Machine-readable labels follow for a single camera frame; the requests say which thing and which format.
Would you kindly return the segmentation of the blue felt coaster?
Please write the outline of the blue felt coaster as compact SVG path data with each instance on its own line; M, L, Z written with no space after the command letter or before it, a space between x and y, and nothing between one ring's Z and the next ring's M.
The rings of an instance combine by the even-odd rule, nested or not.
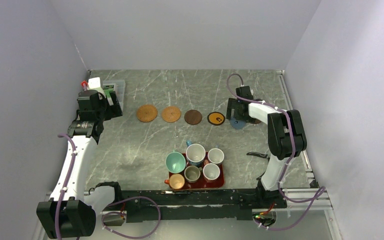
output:
M230 125L236 130L243 129L247 124L245 121L237 120L234 118L230 119L229 122L230 122Z

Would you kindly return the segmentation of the brown wooden coaster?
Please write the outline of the brown wooden coaster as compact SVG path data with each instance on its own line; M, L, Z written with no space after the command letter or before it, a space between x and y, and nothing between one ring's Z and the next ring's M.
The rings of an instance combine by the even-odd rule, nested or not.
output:
M257 124L259 124L259 123L261 123L261 121L258 120L258 119L254 119L254 121L252 122L252 124L255 124L255 125L257 125Z

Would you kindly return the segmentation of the black orange smiley coaster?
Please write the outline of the black orange smiley coaster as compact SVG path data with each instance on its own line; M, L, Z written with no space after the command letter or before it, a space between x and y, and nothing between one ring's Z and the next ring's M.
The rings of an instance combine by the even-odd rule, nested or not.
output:
M207 115L207 121L214 126L222 125L226 120L226 117L221 112L211 112Z

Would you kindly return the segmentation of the woven rattan coaster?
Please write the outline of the woven rattan coaster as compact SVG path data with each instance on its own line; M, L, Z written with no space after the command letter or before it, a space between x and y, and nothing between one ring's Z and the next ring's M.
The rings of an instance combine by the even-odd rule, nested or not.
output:
M153 121L158 115L158 110L154 105L145 104L136 111L136 117L140 122L148 123Z
M181 115L181 110L176 106L168 106L161 113L162 119L167 123L176 122L181 117Z

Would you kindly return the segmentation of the dark wooden coaster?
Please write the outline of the dark wooden coaster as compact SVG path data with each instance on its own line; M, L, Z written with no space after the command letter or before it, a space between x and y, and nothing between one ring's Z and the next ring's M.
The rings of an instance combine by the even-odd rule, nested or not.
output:
M202 116L201 112L196 110L196 109L188 110L184 114L184 120L189 125L199 124L202 121L202 118L203 118L203 116Z

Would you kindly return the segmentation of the blue white cup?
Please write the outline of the blue white cup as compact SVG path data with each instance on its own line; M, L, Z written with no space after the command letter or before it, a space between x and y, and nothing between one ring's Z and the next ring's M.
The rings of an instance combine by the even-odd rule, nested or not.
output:
M206 157L205 148L198 143L192 143L190 140L186 141L185 157L188 163L195 167L200 167Z

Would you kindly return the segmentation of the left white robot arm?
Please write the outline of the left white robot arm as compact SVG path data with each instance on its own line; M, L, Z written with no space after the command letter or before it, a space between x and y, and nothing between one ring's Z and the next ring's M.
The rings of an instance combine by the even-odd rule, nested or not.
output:
M88 167L104 131L104 121L123 115L115 91L105 94L84 90L77 97L76 117L67 132L58 137L68 142L57 184L47 201L39 202L36 215L50 239L89 237L97 216L108 207L119 209L124 203L120 184L101 182L85 195Z

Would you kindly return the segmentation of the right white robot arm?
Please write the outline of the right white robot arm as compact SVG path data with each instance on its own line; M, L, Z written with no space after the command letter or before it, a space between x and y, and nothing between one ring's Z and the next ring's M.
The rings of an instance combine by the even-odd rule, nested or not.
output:
M267 103L247 99L234 93L239 104L247 106L248 116L257 119L267 126L267 140L270 159L259 183L262 190L255 194L256 203L267 208L275 201L275 191L282 190L283 178L293 160L307 148L307 138L301 113L296 110L285 110Z

